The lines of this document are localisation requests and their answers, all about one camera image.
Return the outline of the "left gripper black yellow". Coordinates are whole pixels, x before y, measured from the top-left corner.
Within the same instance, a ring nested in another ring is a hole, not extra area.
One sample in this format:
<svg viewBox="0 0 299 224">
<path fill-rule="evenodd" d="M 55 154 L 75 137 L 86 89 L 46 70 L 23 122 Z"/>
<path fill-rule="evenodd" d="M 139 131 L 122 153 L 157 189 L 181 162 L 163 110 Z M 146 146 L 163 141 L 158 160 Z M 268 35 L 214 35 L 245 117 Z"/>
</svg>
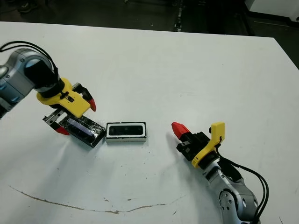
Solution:
<svg viewBox="0 0 299 224">
<path fill-rule="evenodd" d="M 63 135 L 70 135 L 64 127 L 56 122 L 63 113 L 79 119 L 89 109 L 96 111 L 96 103 L 88 89 L 80 83 L 72 85 L 66 78 L 59 80 L 58 87 L 46 93 L 37 93 L 36 97 L 40 103 L 55 109 L 51 115 L 44 117 L 43 121 L 57 133 Z"/>
</svg>

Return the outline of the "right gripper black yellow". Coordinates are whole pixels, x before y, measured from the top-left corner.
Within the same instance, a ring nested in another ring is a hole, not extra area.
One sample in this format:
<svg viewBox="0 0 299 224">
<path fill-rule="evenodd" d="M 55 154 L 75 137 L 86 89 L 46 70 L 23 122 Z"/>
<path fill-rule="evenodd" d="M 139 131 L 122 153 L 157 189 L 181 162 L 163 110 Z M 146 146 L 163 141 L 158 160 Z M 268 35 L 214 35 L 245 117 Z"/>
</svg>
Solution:
<svg viewBox="0 0 299 224">
<path fill-rule="evenodd" d="M 172 122 L 171 127 L 180 141 L 176 149 L 195 168 L 205 169 L 210 163 L 220 157 L 216 152 L 216 148 L 225 139 L 225 123 L 217 122 L 211 124 L 209 128 L 210 138 L 203 132 L 191 133 L 185 125 L 178 122 Z"/>
</svg>

